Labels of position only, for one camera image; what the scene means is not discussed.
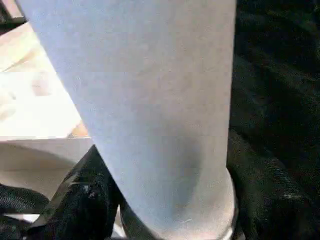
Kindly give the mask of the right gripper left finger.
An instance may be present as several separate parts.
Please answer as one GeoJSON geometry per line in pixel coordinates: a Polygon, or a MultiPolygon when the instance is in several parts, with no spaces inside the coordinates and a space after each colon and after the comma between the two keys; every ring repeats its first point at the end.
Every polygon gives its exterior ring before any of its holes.
{"type": "Polygon", "coordinates": [[[27,240],[105,240],[122,195],[95,145],[66,175],[27,240]]]}

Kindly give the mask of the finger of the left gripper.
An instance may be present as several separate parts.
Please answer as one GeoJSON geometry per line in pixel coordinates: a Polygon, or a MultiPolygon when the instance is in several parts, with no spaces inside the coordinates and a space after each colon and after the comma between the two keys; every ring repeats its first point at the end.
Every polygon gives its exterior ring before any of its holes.
{"type": "Polygon", "coordinates": [[[49,199],[37,191],[0,185],[1,214],[38,214],[48,203],[49,199]]]}

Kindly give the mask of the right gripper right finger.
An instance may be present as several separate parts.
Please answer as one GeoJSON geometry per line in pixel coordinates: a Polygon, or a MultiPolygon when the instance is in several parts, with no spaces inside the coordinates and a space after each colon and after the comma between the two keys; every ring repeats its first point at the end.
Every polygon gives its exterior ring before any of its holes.
{"type": "Polygon", "coordinates": [[[242,139],[230,139],[227,150],[239,208],[248,240],[318,240],[320,216],[281,162],[256,152],[242,139]]]}

